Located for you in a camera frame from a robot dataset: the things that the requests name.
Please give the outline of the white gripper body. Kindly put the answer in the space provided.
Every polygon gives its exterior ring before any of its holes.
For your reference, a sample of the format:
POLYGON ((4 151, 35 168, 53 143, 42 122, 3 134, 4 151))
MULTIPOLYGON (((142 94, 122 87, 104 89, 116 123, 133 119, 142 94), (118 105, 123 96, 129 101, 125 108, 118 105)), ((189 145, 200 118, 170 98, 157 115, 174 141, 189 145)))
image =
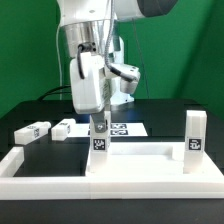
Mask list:
POLYGON ((78 60, 70 62, 73 106, 78 114, 99 113, 111 97, 110 81, 105 77, 104 59, 90 52, 80 54, 84 78, 78 70, 78 60))

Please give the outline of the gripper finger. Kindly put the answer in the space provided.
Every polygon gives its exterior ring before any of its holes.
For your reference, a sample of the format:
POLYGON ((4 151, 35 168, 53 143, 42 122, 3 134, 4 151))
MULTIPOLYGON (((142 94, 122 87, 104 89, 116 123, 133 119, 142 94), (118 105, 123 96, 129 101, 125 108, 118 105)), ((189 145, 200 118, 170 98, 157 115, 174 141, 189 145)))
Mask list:
POLYGON ((107 130, 107 120, 104 111, 92 114, 91 119, 96 133, 104 133, 107 130))

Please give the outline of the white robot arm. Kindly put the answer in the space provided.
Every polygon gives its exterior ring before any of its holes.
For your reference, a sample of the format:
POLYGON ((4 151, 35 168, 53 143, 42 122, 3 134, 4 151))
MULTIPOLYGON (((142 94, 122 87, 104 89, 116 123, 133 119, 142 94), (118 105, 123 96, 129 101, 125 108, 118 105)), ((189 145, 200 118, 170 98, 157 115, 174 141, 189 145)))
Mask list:
POLYGON ((178 0, 57 0, 60 27, 70 57, 73 105, 89 114, 94 131, 108 130, 105 107, 114 89, 132 94, 140 79, 139 69, 120 63, 120 38, 115 24, 168 14, 178 0))

